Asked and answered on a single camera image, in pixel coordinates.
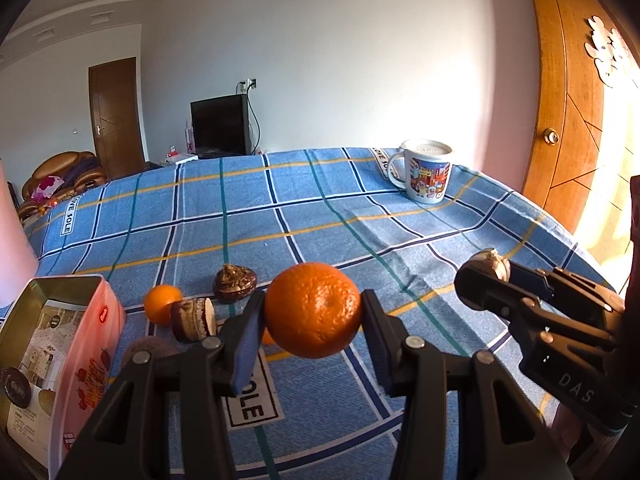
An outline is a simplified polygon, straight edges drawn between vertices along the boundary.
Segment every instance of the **brown door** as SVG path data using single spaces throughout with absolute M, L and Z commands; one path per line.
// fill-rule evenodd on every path
M 89 98 L 95 150 L 107 177 L 143 171 L 136 58 L 89 67 Z
M 628 52 L 607 64 L 622 52 L 612 32 L 620 28 L 598 0 L 533 2 L 540 101 L 523 194 L 575 234 L 620 290 L 630 267 L 628 181 L 639 173 L 637 66 Z

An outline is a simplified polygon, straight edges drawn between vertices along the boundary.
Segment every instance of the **small orange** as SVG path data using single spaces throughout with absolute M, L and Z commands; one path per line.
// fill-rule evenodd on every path
M 267 328 L 264 329 L 264 333 L 262 334 L 262 344 L 263 345 L 275 345 L 276 342 L 271 337 L 269 330 Z
M 299 357 L 321 358 L 343 350 L 360 326 L 360 293 L 327 264 L 297 264 L 271 282 L 264 317 L 274 341 Z
M 173 285 L 156 285 L 145 296 L 145 314 L 151 323 L 171 324 L 171 304 L 180 301 L 182 293 Z

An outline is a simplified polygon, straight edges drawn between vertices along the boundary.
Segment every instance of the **pink tin box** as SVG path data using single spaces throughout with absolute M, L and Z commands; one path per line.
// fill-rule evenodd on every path
M 10 310 L 0 367 L 18 368 L 32 395 L 24 410 L 0 397 L 0 430 L 36 478 L 56 477 L 102 398 L 125 317 L 99 275 L 34 278 Z

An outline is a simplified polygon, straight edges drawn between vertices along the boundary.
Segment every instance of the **blue plaid bedsheet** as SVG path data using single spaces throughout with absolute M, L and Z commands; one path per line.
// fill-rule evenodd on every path
M 385 150 L 388 156 L 395 151 Z M 410 333 L 441 350 L 494 352 L 550 417 L 557 404 L 518 370 L 520 350 L 505 324 L 456 297 L 456 270 L 478 250 L 495 247 L 529 267 L 559 266 L 604 281 L 563 227 L 503 184 L 455 166 L 445 199 L 418 204 L 363 148 L 188 162 L 86 192 L 72 231 L 61 235 L 64 213 L 63 204 L 26 229 L 40 259 L 38 275 L 99 273 L 111 283 L 127 311 L 112 375 L 134 339 L 172 338 L 143 313 L 152 286 L 171 283 L 185 296 L 204 296 L 216 271 L 231 262 L 254 269 L 258 286 L 266 288 L 287 267 L 319 261 L 341 269 L 360 290 L 373 288 Z M 216 318 L 243 306 L 216 305 Z M 0 319 L 5 314 L 0 310 Z M 404 399 L 380 391 L 362 333 L 340 354 L 320 360 L 275 346 L 263 350 L 260 366 L 277 416 L 230 431 L 239 477 L 388 476 Z M 455 398 L 449 408 L 446 478 L 455 478 Z M 177 424 L 174 410 L 171 467 L 181 478 Z

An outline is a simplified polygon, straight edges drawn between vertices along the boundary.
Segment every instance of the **black monitor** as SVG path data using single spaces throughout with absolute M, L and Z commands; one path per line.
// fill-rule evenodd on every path
M 246 94 L 191 103 L 193 139 L 198 155 L 249 155 L 249 112 Z

